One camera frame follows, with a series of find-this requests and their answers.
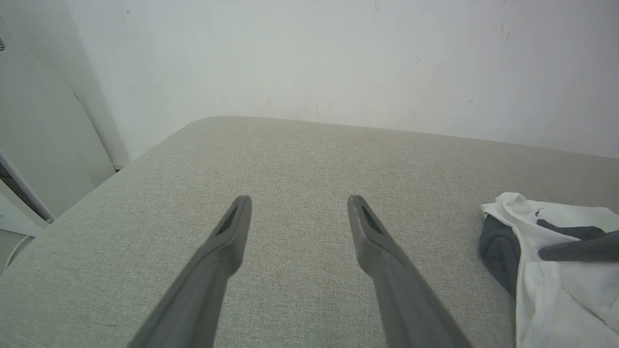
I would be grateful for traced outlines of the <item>white and black shirt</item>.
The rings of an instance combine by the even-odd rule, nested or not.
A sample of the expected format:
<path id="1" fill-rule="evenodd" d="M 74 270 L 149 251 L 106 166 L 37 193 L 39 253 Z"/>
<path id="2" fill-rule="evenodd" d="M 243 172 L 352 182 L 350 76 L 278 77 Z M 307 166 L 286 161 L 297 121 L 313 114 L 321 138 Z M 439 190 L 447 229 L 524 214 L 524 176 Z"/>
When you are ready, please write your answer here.
<path id="1" fill-rule="evenodd" d="M 542 247 L 580 241 L 537 225 L 619 231 L 604 207 L 526 200 L 504 192 L 481 207 L 478 253 L 516 300 L 517 348 L 619 348 L 619 262 L 542 260 Z"/>

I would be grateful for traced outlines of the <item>light grey panel furniture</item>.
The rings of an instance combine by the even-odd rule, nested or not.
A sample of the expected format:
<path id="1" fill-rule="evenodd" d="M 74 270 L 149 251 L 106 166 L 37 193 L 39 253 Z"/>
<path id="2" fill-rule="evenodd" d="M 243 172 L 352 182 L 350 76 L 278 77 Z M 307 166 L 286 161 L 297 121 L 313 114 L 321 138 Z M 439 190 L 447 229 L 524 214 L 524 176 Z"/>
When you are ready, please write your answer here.
<path id="1" fill-rule="evenodd" d="M 18 42 L 0 15 L 0 229 L 39 236 L 115 174 L 79 99 Z"/>

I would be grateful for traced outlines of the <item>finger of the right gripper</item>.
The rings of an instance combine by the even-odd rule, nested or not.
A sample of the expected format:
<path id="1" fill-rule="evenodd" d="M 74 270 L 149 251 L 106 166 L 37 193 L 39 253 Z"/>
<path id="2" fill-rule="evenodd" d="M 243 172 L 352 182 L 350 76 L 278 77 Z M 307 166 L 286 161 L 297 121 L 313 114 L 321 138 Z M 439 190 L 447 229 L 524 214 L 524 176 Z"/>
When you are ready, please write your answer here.
<path id="1" fill-rule="evenodd" d="M 578 240 L 590 240 L 606 235 L 606 232 L 594 226 L 558 227 L 544 219 L 538 219 L 536 223 L 540 227 L 544 227 L 562 235 L 572 236 Z"/>
<path id="2" fill-rule="evenodd" d="M 538 255 L 545 261 L 619 262 L 619 231 L 593 239 L 542 247 Z"/>

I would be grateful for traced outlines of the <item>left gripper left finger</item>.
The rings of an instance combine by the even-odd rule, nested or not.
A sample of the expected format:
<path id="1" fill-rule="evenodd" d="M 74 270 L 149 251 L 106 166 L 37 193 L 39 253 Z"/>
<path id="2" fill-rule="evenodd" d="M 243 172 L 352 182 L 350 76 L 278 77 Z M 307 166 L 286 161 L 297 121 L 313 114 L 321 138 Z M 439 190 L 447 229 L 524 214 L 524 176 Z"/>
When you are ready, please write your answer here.
<path id="1" fill-rule="evenodd" d="M 235 198 L 128 348 L 213 348 L 226 285 L 242 264 L 251 216 L 250 196 Z"/>

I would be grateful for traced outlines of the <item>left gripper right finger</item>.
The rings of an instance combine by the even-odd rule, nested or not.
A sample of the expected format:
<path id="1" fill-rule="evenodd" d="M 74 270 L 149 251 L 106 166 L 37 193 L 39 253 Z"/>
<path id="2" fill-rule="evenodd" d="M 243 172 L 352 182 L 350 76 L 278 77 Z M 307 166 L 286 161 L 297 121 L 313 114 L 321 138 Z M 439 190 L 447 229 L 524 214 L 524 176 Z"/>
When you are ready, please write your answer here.
<path id="1" fill-rule="evenodd" d="M 348 198 L 356 259 L 373 280 L 388 348 L 472 348 L 369 203 Z"/>

